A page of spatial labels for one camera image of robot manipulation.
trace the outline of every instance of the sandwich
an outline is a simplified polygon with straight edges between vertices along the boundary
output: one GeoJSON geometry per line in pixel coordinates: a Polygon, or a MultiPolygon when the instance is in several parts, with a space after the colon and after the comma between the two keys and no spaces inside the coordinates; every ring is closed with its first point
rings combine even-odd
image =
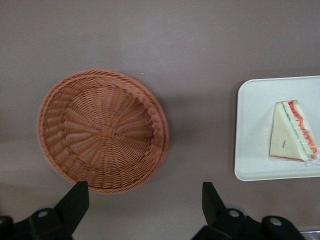
{"type": "Polygon", "coordinates": [[[297,100],[275,104],[269,155],[301,162],[318,159],[318,144],[297,100]]]}

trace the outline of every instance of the screw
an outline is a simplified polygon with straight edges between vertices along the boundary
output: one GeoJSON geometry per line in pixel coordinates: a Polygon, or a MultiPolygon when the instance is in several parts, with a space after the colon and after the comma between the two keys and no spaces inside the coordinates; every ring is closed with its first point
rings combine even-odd
{"type": "Polygon", "coordinates": [[[278,227],[280,227],[282,225],[282,222],[278,218],[275,218],[275,217],[270,218],[270,222],[273,225],[278,226],[278,227]]]}
{"type": "Polygon", "coordinates": [[[41,211],[38,213],[38,218],[42,218],[42,217],[46,216],[47,214],[48,214],[47,210],[41,211]]]}
{"type": "Polygon", "coordinates": [[[234,218],[237,218],[240,216],[239,212],[237,212],[236,210],[230,210],[229,214],[234,218]]]}

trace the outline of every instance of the woven basket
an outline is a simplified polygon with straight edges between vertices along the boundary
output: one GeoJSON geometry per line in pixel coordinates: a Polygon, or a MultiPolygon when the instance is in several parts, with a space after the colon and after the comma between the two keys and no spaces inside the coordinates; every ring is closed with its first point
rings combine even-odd
{"type": "Polygon", "coordinates": [[[148,181],[169,146],[168,122],[154,95],[130,76],[104,69],[72,74],[53,87],[38,133],[59,174],[108,194],[148,181]]]}

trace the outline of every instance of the tray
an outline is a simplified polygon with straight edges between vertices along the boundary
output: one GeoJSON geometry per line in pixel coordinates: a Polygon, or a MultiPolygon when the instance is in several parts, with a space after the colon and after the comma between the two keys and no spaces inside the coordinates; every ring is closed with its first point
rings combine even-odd
{"type": "Polygon", "coordinates": [[[242,181],[320,177],[320,167],[269,158],[275,103],[298,100],[320,142],[320,76],[253,79],[238,91],[234,173],[242,181]]]}

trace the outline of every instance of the table surface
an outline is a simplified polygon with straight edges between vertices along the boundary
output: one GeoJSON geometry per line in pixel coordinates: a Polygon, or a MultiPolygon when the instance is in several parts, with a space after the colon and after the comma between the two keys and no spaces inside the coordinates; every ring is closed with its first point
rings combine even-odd
{"type": "Polygon", "coordinates": [[[318,177],[243,182],[234,174],[240,85],[320,75],[319,11],[317,0],[1,1],[0,215],[23,220],[72,187],[42,153],[39,108],[65,76],[103,68],[156,95],[170,148],[136,190],[90,193],[75,239],[191,239],[205,224],[203,181],[258,221],[278,215],[320,229],[318,177]]]}

